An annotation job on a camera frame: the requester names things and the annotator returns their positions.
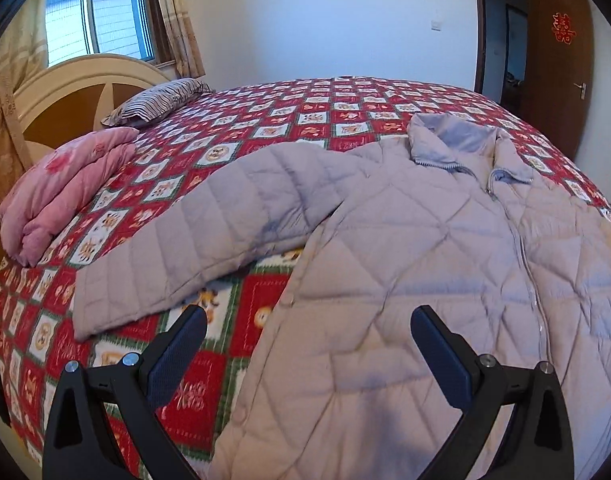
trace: metal bolt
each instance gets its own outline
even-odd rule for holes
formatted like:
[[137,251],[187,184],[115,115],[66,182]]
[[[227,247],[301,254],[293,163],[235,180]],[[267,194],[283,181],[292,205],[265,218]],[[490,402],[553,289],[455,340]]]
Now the metal bolt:
[[72,372],[75,372],[78,369],[79,369],[78,361],[68,361],[68,363],[65,365],[65,371],[69,374],[71,374]]
[[539,363],[539,370],[541,370],[544,374],[550,375],[554,373],[554,366],[548,361],[541,361]]
[[121,362],[125,366],[134,366],[135,364],[139,362],[139,357],[140,355],[138,353],[130,352],[129,354],[125,354],[123,356],[123,359],[121,359]]
[[486,368],[492,368],[493,366],[497,364],[497,360],[491,354],[483,354],[479,356],[479,361]]

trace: curtain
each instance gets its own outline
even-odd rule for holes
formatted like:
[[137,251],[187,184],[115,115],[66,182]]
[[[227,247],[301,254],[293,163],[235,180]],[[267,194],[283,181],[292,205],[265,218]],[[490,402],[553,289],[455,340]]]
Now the curtain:
[[45,1],[26,0],[0,38],[0,202],[32,166],[14,92],[47,67]]
[[165,30],[181,77],[205,75],[196,36],[183,0],[159,0]]

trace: white wall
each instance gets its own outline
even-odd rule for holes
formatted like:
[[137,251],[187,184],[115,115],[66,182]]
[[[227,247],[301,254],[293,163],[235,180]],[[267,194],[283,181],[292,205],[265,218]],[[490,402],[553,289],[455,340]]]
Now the white wall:
[[506,65],[506,4],[527,12],[527,0],[485,0],[486,53],[483,95],[501,102]]
[[[186,0],[217,89],[371,75],[473,88],[476,0]],[[441,32],[431,20],[443,22]]]
[[611,27],[590,1],[594,22],[594,82],[575,162],[611,201]]
[[163,75],[169,79],[177,79],[178,78],[178,72],[176,71],[176,65],[173,61],[169,61],[167,63],[163,63],[159,66],[157,66],[157,68],[163,72]]

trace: headboard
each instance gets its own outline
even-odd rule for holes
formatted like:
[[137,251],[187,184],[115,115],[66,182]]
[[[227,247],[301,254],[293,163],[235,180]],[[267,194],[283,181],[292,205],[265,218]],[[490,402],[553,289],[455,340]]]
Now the headboard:
[[[169,80],[152,65],[117,54],[76,57],[43,70],[14,93],[32,160],[100,129],[114,108]],[[0,261],[3,255],[0,245]]]

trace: striped pillow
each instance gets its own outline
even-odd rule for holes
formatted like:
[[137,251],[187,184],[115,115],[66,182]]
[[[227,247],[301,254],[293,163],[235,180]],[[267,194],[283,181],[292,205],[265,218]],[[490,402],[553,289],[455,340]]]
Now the striped pillow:
[[192,98],[213,93],[209,85],[198,79],[176,79],[154,86],[131,97],[101,121],[105,126],[144,128],[162,121]]

